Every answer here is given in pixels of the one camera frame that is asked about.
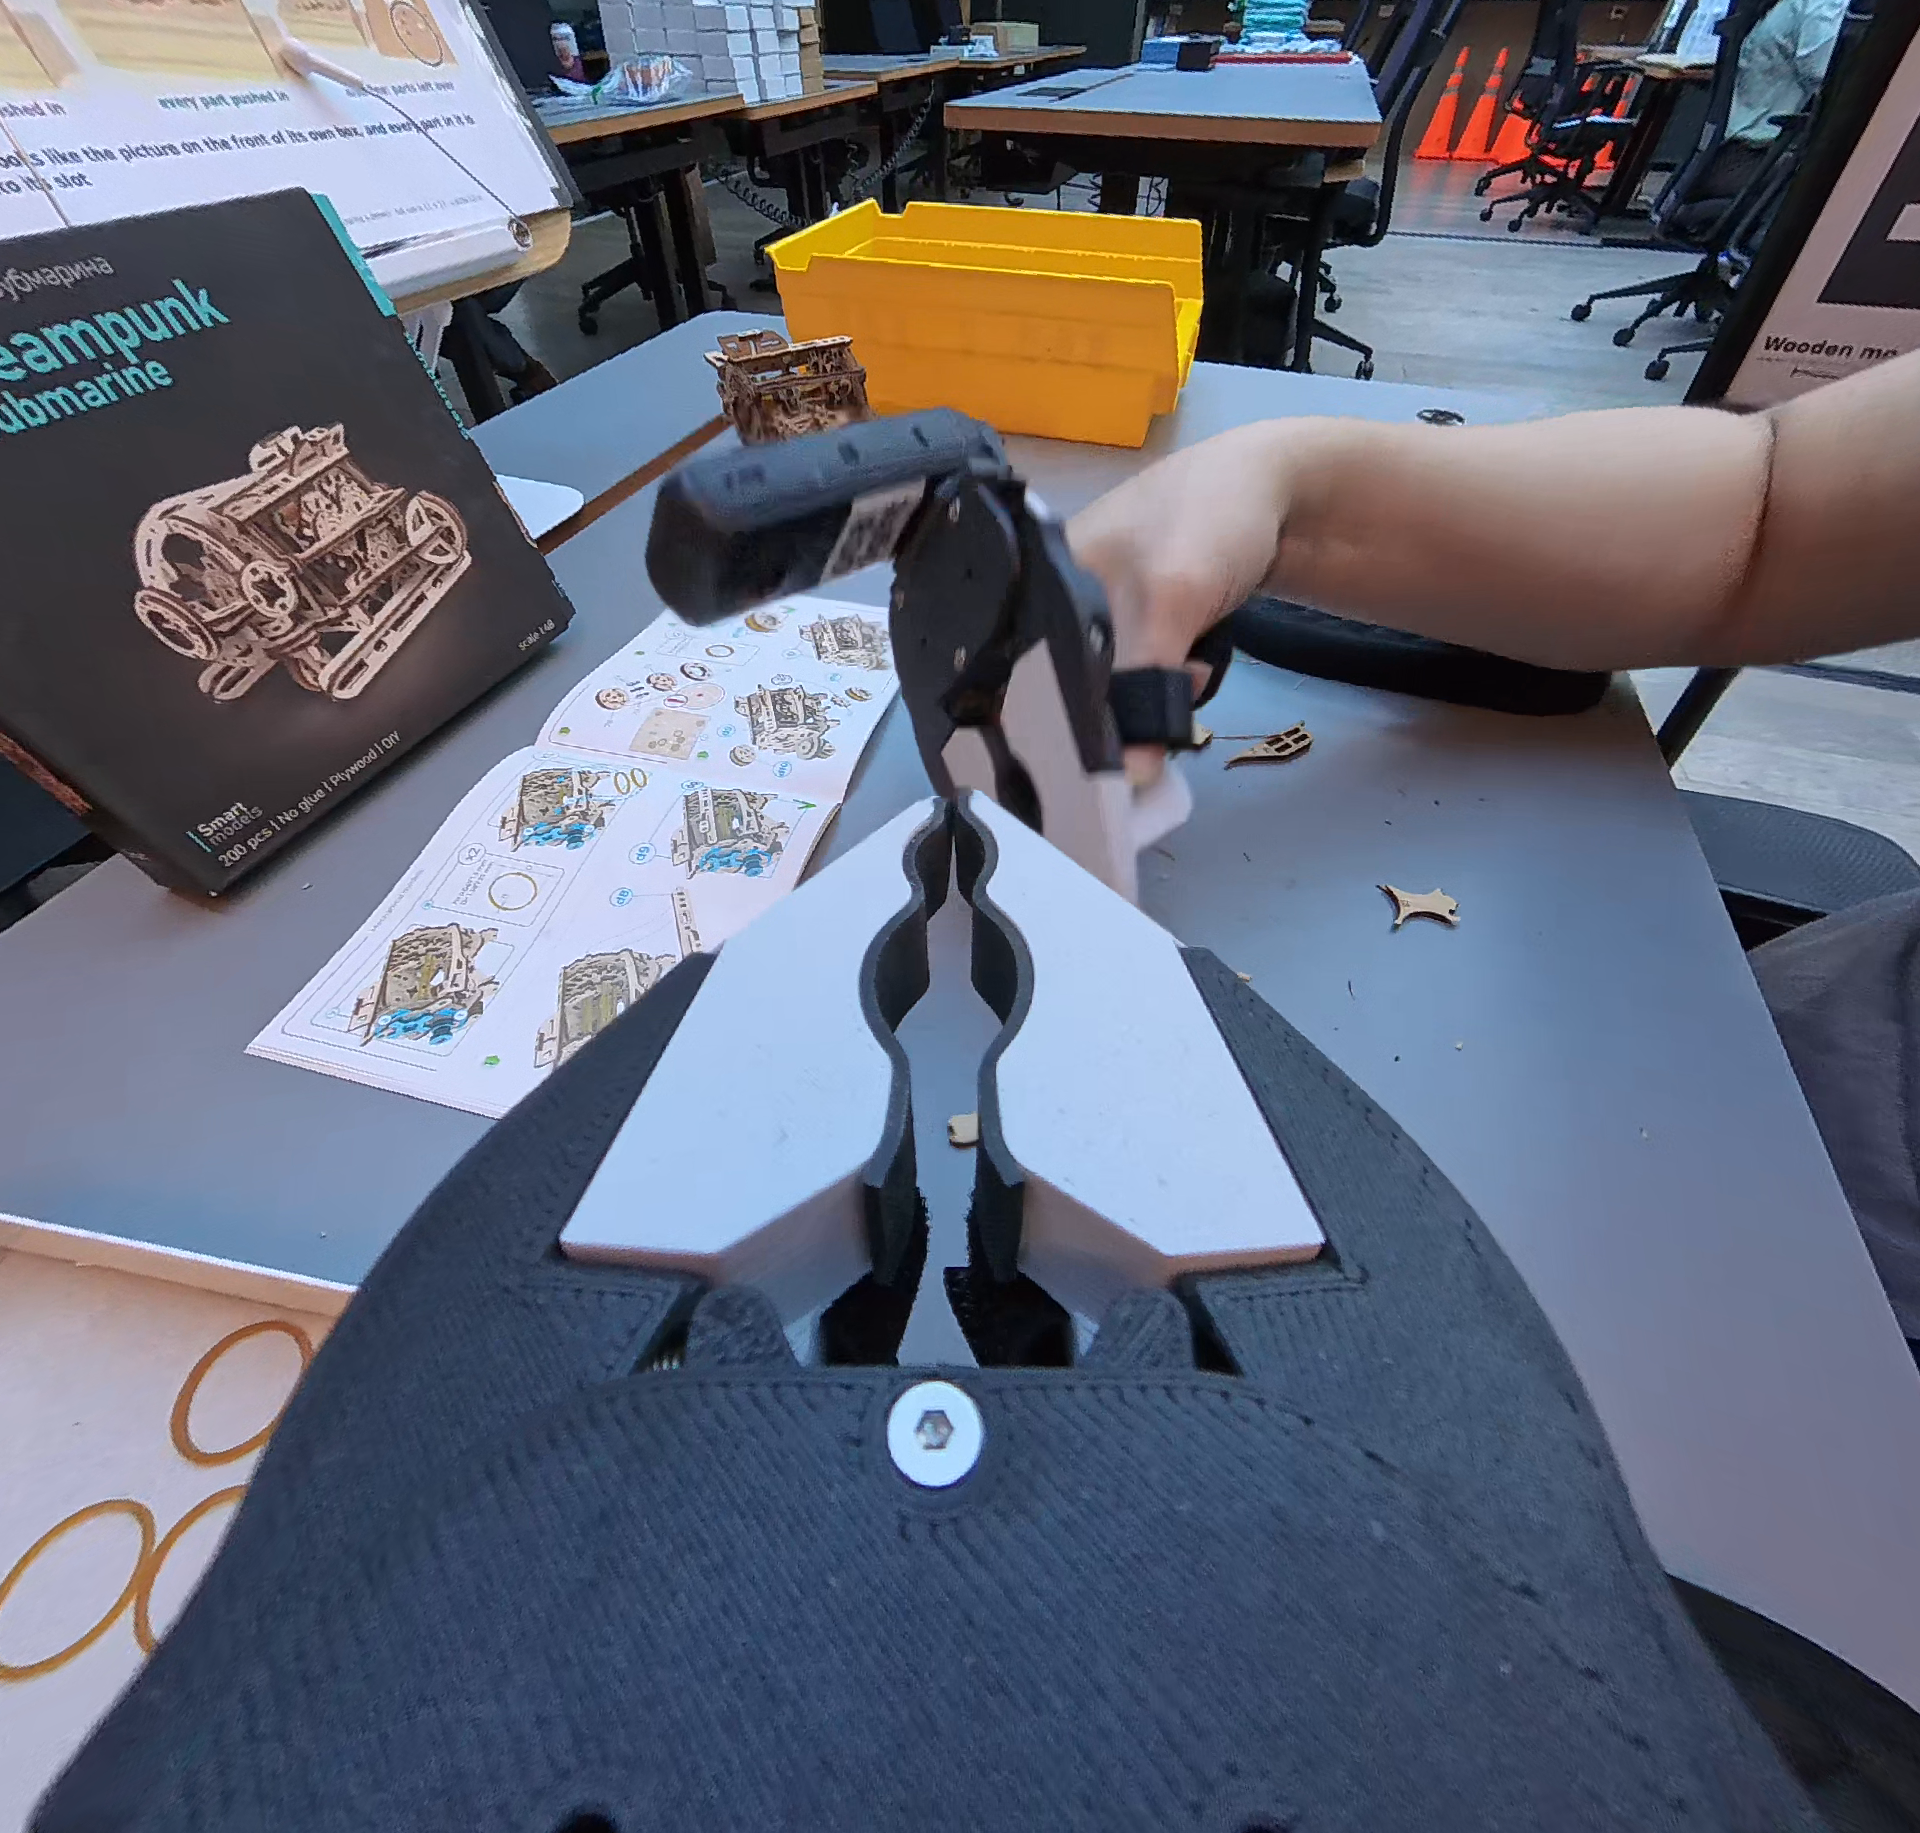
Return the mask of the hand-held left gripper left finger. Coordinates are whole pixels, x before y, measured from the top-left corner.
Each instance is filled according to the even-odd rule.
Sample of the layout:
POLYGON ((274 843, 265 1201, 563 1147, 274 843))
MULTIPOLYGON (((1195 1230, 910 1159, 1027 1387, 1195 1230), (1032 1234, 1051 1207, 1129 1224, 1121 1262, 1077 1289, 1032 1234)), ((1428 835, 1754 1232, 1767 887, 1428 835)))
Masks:
POLYGON ((824 1362, 897 1362, 925 1262, 897 1028, 950 857, 946 802, 922 800, 706 961, 567 1257, 755 1286, 824 1362))

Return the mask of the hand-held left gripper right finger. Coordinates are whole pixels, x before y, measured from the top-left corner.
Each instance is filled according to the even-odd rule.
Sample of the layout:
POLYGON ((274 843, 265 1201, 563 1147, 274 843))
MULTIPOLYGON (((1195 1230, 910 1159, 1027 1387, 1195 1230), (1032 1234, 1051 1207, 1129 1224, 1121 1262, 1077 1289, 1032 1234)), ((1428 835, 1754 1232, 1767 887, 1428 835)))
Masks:
POLYGON ((1225 1010, 1263 1007, 980 790, 965 796, 976 1073, 965 1336, 1069 1365, 1117 1296, 1326 1261, 1225 1010))

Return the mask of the person's right forearm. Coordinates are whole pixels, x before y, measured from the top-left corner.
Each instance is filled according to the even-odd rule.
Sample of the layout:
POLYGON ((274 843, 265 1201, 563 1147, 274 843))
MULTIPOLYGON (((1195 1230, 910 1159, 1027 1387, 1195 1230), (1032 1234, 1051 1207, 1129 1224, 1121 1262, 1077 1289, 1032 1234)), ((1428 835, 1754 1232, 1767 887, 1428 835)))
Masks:
POLYGON ((1913 638, 1918 362, 1746 415, 1280 423, 1269 590, 1561 669, 1744 666, 1913 638))

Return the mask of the assembled wooden model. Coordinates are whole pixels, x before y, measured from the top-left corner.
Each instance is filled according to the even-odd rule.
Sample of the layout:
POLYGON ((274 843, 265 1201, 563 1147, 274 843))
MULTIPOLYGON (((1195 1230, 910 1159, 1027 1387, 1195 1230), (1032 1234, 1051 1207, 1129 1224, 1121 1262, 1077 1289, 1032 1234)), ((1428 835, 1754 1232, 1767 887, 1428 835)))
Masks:
POLYGON ((772 329, 729 333, 705 360, 716 368, 725 415, 749 447, 877 415, 846 335, 792 341, 772 329))

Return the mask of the yellow plastic bin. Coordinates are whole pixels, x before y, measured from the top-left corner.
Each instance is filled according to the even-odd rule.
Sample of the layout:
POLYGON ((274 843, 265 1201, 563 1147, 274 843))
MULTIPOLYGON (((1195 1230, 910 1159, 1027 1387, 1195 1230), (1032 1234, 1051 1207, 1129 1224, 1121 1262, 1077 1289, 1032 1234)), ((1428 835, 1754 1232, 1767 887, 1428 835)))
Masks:
POLYGON ((843 335, 880 414, 1140 447, 1204 307, 1197 220, 873 199, 768 248, 792 339, 843 335))

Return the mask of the illustrated instruction booklet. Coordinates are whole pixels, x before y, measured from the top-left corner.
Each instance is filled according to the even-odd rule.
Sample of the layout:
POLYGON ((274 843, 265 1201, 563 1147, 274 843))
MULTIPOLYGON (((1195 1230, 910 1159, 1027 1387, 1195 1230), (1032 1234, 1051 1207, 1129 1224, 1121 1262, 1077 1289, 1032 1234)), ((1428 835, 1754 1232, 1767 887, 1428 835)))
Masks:
POLYGON ((507 1113, 796 885, 900 687, 888 626, 822 595, 663 612, 474 784, 248 1052, 507 1113))

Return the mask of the long wooden work table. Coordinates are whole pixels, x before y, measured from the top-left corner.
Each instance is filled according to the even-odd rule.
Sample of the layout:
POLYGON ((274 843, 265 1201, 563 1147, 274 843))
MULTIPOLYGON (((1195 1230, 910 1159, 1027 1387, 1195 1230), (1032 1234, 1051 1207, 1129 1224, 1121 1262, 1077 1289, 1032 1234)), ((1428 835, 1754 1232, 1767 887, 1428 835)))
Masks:
POLYGON ((829 213, 828 188, 807 155, 848 139, 877 81, 838 81, 822 91, 747 103, 734 91, 667 98, 642 106, 596 101, 537 101, 535 116, 561 150, 581 194, 614 209, 629 255, 582 286, 581 333, 598 333, 599 309, 629 284, 653 304, 660 329, 706 310, 705 268, 690 219, 690 180, 705 158, 731 151, 762 165, 786 193, 777 223, 810 224, 829 213))

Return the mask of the black model kit box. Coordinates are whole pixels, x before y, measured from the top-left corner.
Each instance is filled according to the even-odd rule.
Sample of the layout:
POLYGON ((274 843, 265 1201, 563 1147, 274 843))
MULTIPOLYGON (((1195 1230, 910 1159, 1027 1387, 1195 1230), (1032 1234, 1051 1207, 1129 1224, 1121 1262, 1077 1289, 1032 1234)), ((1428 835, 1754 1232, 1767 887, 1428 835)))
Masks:
POLYGON ((4 244, 4 757, 221 894, 571 607, 300 188, 4 244))

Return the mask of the stack of white boxes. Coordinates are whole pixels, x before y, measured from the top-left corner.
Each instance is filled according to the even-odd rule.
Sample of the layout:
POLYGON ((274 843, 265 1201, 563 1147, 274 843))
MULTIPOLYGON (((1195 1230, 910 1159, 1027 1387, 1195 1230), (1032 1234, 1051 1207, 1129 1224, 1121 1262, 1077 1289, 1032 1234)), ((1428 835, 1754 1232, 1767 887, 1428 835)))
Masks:
POLYGON ((598 0, 598 15, 618 96, 824 90, 819 0, 598 0))

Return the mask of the group of yellow rubber bands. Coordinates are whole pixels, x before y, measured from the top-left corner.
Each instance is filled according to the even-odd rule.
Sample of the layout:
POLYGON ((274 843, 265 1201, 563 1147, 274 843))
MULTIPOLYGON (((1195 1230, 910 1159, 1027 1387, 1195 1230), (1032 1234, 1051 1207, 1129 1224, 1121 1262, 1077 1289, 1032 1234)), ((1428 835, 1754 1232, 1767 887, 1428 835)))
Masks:
POLYGON ((48 1429, 4 1436, 4 1685, 155 1651, 312 1352, 270 1317, 40 1396, 48 1429))

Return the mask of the black office chair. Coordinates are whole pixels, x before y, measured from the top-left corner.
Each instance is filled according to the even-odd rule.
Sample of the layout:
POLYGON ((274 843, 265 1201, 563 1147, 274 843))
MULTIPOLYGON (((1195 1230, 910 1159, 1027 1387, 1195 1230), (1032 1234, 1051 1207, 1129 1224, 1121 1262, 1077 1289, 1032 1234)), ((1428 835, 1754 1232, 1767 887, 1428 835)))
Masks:
POLYGON ((1475 187, 1484 194, 1501 177, 1520 180, 1516 191, 1492 196, 1481 209, 1481 219, 1492 220, 1498 207, 1516 204, 1508 231, 1545 213, 1596 224, 1601 191, 1593 188, 1593 177, 1601 158, 1615 157, 1634 128, 1631 118, 1617 116, 1634 70, 1580 58, 1580 13, 1582 0, 1541 1, 1527 62, 1507 106, 1510 119, 1526 128, 1523 148, 1475 187))
POLYGON ((1317 318, 1324 259, 1339 247, 1375 247, 1386 236, 1398 187, 1398 165, 1410 106, 1428 84, 1428 72, 1449 38, 1449 13, 1452 0, 1414 0, 1408 17, 1394 32, 1375 80, 1380 109, 1380 173, 1360 173, 1356 180, 1338 183, 1330 168, 1321 173, 1321 188, 1305 223, 1305 247, 1296 266, 1296 309, 1291 325, 1291 351, 1287 371, 1308 373, 1316 339, 1356 354, 1356 378, 1369 379, 1375 371, 1374 349, 1344 333, 1324 325, 1317 318))
POLYGON ((1679 797, 1744 949, 1918 887, 1918 861, 1883 834, 1722 794, 1679 797))
POLYGON ((1736 173, 1721 173, 1717 168, 1702 173, 1700 187, 1681 207, 1666 217, 1661 231, 1666 244, 1686 244, 1698 250, 1690 269, 1603 289, 1578 302, 1568 312, 1570 320, 1587 320, 1599 300, 1644 292, 1650 295, 1647 304, 1614 335, 1617 348, 1631 345, 1650 320, 1666 312, 1688 312, 1705 329, 1705 337, 1663 345, 1647 360, 1644 378, 1665 379, 1671 358, 1704 354, 1740 295, 1760 244, 1800 165, 1812 119, 1812 111, 1773 116, 1767 122, 1777 126, 1777 134, 1764 146, 1746 148, 1736 173))

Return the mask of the white instruction sign board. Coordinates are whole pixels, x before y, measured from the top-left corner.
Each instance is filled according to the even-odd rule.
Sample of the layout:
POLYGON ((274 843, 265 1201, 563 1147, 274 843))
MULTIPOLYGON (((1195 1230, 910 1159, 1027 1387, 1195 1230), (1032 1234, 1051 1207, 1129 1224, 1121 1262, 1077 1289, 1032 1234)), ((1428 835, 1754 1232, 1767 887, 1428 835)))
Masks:
POLYGON ((579 196, 474 0, 1 0, 4 237, 280 188, 416 300, 558 262, 579 196))

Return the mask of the white cardboard tray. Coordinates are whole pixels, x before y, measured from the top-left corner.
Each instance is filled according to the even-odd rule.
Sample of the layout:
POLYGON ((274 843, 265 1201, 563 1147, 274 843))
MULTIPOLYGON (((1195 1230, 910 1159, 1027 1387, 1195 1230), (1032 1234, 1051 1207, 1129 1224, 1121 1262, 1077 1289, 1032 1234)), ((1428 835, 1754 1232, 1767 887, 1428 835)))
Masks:
MULTIPOLYGON (((59 1396, 66 1382, 101 1376, 116 1358, 188 1351, 270 1317, 309 1323, 316 1351, 352 1295, 330 1280, 50 1222, 6 1215, 1 1232, 1 1542, 4 1436, 48 1429, 42 1393, 59 1396)), ((193 1571, 183 1606, 208 1563, 193 1571)), ((102 1666, 86 1659, 23 1685, 4 1685, 1 1676, 4 1829, 25 1824, 44 1786, 145 1656, 133 1648, 101 1651, 102 1666)))

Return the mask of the person's trousers leg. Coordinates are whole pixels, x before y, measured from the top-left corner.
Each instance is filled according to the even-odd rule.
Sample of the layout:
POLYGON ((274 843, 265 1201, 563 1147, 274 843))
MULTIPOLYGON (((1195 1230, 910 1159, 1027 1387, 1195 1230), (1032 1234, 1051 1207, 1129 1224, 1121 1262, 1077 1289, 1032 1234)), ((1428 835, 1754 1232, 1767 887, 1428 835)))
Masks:
POLYGON ((1918 894, 1804 924, 1750 964, 1894 1318, 1918 1341, 1918 894))

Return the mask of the black white display board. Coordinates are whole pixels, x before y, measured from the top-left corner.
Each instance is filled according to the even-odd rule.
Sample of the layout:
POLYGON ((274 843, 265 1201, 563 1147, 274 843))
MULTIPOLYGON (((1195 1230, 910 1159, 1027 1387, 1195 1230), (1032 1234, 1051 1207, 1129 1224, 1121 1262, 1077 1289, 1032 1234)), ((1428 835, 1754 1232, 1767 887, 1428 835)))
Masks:
POLYGON ((1875 0, 1721 248, 1738 283, 1690 404, 1775 404, 1918 348, 1918 0, 1875 0))

